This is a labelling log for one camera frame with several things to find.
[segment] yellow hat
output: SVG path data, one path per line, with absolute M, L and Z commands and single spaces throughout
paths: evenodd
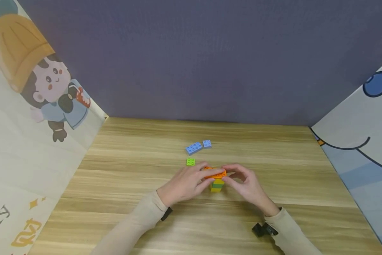
M 0 17 L 0 69 L 14 91 L 21 93 L 34 67 L 53 53 L 31 20 L 17 14 Z

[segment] star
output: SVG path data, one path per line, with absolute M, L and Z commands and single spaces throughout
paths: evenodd
M 33 209 L 36 206 L 38 206 L 38 199 L 35 199 L 34 201 L 29 203 L 29 209 Z

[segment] wrist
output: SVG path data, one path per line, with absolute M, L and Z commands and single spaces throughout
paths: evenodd
M 163 185 L 157 189 L 157 195 L 166 207 L 170 207 L 174 204 L 173 199 L 170 196 L 169 188 L 167 188 L 166 185 Z
M 279 207 L 268 196 L 255 204 L 266 217 L 273 217 L 280 212 Z

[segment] beige long sleeve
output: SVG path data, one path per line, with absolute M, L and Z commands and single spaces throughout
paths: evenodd
M 167 207 L 161 202 L 157 192 L 151 192 L 100 241 L 91 255 L 129 254 L 138 239 L 156 226 L 166 210 Z M 279 232 L 273 238 L 286 255 L 321 255 L 285 209 L 274 217 L 266 217 L 265 220 Z
M 129 254 L 140 236 L 154 228 L 167 209 L 157 191 L 149 193 L 124 220 L 103 237 L 91 255 Z
M 279 232 L 273 239 L 285 255 L 321 255 L 284 208 L 273 217 L 265 217 L 265 221 Z

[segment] small green lego brick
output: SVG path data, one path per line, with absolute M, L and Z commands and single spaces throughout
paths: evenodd
M 195 158 L 187 158 L 187 166 L 195 166 Z
M 223 184 L 211 183 L 211 188 L 222 188 L 223 186 Z

